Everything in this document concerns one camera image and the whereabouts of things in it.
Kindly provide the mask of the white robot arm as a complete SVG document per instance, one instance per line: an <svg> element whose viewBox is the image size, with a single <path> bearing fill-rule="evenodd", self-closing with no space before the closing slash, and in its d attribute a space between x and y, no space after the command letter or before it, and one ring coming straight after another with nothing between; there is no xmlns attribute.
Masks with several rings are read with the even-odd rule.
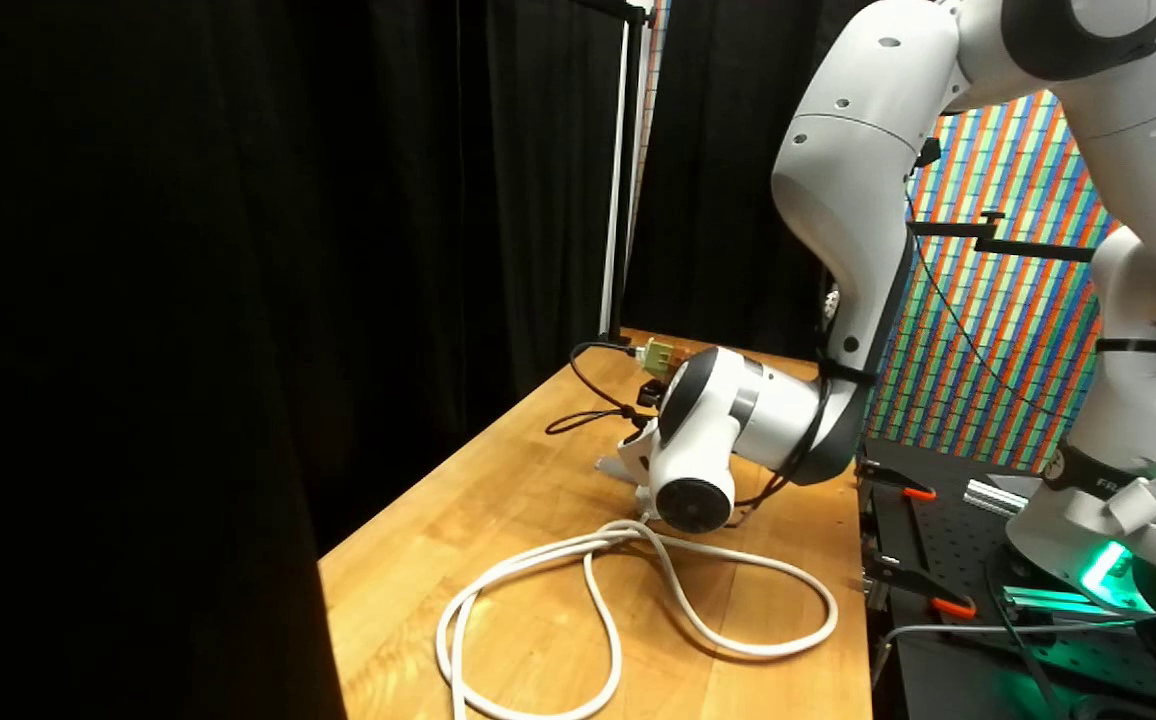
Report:
<svg viewBox="0 0 1156 720"><path fill-rule="evenodd" d="M845 24L772 163L785 226L834 275L819 376L733 347L685 358L628 452L658 520L727 522L735 454L805 483L857 461L931 128L1034 92L1055 98L1112 230L1091 246L1097 376L1008 544L1071 587L1112 547L1156 585L1156 0L874 0Z"/></svg>

